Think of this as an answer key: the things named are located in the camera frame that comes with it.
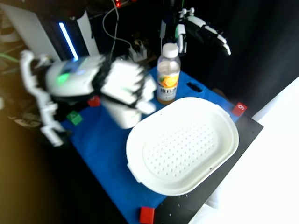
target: blue led light strip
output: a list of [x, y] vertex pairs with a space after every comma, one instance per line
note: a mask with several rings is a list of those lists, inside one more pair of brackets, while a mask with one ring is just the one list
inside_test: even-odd
[[69, 45], [69, 47], [70, 47], [70, 49], [71, 49], [71, 52], [72, 52], [72, 54], [73, 54], [73, 56], [74, 56], [74, 59], [75, 59], [75, 60], [78, 60], [78, 59], [79, 59], [79, 58], [78, 58], [78, 55], [77, 55], [76, 50], [75, 50], [75, 48], [74, 48], [74, 46], [73, 46], [73, 44], [72, 44], [72, 42], [71, 42], [71, 39], [70, 39], [70, 37], [69, 37], [69, 34], [67, 33], [67, 31], [66, 31], [66, 29], [65, 29], [65, 27], [64, 27], [64, 24], [63, 24], [62, 22], [60, 22], [60, 23], [59, 23], [59, 26], [60, 26], [60, 29], [61, 29], [62, 33], [64, 34], [64, 37], [65, 37], [65, 39], [66, 39], [66, 41], [67, 41], [67, 44]]

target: red block with number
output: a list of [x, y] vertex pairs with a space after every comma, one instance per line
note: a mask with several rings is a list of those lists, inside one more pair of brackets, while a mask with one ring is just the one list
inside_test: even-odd
[[235, 106], [235, 108], [233, 109], [232, 113], [236, 116], [241, 116], [245, 110], [247, 109], [247, 106], [245, 106], [242, 103], [238, 103], [237, 106]]
[[142, 224], [153, 224], [154, 223], [154, 208], [141, 207], [139, 222]]
[[100, 98], [98, 96], [92, 97], [90, 100], [87, 101], [89, 106], [95, 107], [100, 105]]

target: green cable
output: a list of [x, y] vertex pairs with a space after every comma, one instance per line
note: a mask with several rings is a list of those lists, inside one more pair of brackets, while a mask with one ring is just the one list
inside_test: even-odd
[[3, 53], [0, 53], [0, 57], [6, 58], [7, 60], [13, 61], [15, 63], [19, 63], [18, 59], [14, 58], [14, 57], [11, 57], [11, 56], [8, 56], [8, 55], [3, 54]]

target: white bottle cap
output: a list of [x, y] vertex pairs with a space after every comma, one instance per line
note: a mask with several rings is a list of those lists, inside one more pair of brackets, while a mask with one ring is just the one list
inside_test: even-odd
[[178, 46], [175, 43], [166, 43], [162, 49], [162, 55], [167, 58], [175, 58], [178, 56]]

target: black curtain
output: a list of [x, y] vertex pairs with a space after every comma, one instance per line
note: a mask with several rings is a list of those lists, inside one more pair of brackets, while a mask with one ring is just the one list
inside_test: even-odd
[[299, 76], [299, 1], [187, 2], [196, 16], [224, 30], [232, 55], [196, 46], [191, 39], [182, 68], [233, 103], [247, 105], [249, 116]]

